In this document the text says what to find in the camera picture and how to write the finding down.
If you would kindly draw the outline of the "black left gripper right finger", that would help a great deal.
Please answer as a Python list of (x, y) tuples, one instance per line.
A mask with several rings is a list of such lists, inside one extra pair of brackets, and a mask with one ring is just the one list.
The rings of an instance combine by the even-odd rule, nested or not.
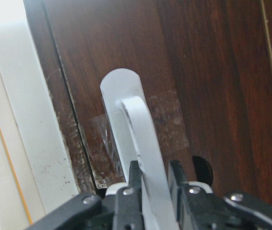
[(190, 185), (181, 163), (171, 160), (168, 183), (181, 230), (221, 230), (220, 200), (198, 185)]

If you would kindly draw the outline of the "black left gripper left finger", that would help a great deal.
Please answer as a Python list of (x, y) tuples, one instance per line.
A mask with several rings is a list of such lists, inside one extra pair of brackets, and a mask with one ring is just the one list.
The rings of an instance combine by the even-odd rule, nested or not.
[(114, 230), (142, 230), (142, 173), (137, 161), (130, 162), (128, 186), (115, 195)]

